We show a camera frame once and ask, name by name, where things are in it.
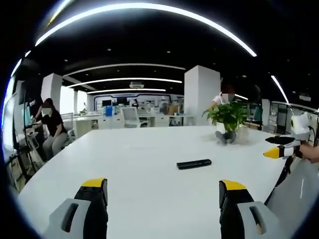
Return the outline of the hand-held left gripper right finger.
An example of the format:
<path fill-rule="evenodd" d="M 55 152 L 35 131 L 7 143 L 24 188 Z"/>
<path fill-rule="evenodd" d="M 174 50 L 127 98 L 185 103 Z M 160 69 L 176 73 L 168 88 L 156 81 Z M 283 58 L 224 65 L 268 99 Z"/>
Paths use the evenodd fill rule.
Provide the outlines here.
<path fill-rule="evenodd" d="M 282 239 L 278 218 L 247 188 L 235 181 L 219 181 L 220 229 L 223 239 Z"/>

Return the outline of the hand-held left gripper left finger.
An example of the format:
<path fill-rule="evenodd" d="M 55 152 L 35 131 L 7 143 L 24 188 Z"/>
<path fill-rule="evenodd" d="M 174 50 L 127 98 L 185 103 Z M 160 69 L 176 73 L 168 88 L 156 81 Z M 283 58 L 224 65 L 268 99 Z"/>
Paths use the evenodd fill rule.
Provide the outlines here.
<path fill-rule="evenodd" d="M 84 182 L 49 216 L 44 239 L 105 239 L 108 223 L 107 179 Z"/>

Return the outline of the person's right hand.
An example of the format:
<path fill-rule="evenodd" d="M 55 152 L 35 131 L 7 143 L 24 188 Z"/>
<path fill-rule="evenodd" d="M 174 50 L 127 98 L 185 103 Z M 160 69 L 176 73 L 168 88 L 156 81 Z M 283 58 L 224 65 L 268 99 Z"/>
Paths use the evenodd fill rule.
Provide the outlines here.
<path fill-rule="evenodd" d="M 319 147 L 311 146 L 307 142 L 295 147 L 295 153 L 303 159 L 308 159 L 312 164 L 319 162 Z"/>

